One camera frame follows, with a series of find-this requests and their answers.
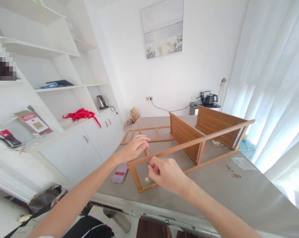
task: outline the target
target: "cabinet handle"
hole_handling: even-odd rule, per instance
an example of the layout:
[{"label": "cabinet handle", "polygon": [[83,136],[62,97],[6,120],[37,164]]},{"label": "cabinet handle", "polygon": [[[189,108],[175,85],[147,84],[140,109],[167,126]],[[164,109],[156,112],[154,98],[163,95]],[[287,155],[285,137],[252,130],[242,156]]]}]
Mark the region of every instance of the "cabinet handle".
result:
[{"label": "cabinet handle", "polygon": [[88,139],[87,139],[87,137],[86,136],[83,136],[85,139],[86,139],[86,142],[87,142],[87,144],[89,143],[89,141],[88,141]]}]

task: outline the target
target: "electric kettle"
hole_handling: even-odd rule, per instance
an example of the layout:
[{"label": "electric kettle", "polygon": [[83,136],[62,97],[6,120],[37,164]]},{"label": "electric kettle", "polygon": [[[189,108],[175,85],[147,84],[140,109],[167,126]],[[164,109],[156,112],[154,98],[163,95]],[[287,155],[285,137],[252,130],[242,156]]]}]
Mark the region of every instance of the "electric kettle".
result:
[{"label": "electric kettle", "polygon": [[218,102],[218,95],[208,94],[204,99],[205,104],[213,104],[214,102]]},{"label": "electric kettle", "polygon": [[106,109],[109,107],[102,95],[97,96],[97,104],[98,104],[100,110]]}]

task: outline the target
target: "red ribbon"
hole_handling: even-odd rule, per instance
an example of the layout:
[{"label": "red ribbon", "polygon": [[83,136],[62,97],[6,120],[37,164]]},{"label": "red ribbon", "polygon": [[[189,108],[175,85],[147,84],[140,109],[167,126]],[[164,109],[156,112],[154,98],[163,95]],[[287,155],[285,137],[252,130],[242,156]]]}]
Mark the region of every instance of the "red ribbon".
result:
[{"label": "red ribbon", "polygon": [[101,128],[101,125],[100,123],[98,122],[97,118],[94,116],[94,113],[93,112],[89,112],[85,109],[79,109],[78,111],[76,111],[75,113],[69,113],[66,117],[64,117],[63,115],[63,118],[67,119],[67,118],[71,118],[73,121],[75,120],[79,120],[79,119],[82,119],[82,118],[93,118],[96,120],[96,122],[98,123],[98,125],[100,126]]}]

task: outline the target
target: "white cabinet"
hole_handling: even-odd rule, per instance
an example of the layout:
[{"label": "white cabinet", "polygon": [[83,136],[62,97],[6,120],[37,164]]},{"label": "white cabinet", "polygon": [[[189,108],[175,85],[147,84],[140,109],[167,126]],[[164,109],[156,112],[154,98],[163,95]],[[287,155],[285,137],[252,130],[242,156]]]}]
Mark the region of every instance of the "white cabinet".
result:
[{"label": "white cabinet", "polygon": [[82,127],[40,150],[39,153],[73,185],[103,163]]},{"label": "white cabinet", "polygon": [[124,124],[121,115],[120,113],[116,114],[115,111],[110,111],[105,114],[105,118],[109,124],[114,140],[116,141],[116,145],[118,146],[124,136]]},{"label": "white cabinet", "polygon": [[117,145],[109,127],[110,123],[107,122],[104,115],[97,119],[101,128],[94,120],[90,120],[83,126],[83,129],[104,162],[113,154]]}]

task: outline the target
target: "smartphone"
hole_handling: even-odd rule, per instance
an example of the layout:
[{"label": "smartphone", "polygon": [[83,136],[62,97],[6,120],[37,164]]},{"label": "smartphone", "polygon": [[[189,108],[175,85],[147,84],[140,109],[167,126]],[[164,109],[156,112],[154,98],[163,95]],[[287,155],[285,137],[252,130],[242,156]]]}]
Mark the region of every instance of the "smartphone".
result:
[{"label": "smartphone", "polygon": [[127,173],[126,163],[119,164],[119,166],[116,168],[116,172],[111,178],[111,182],[123,183],[126,173]]}]

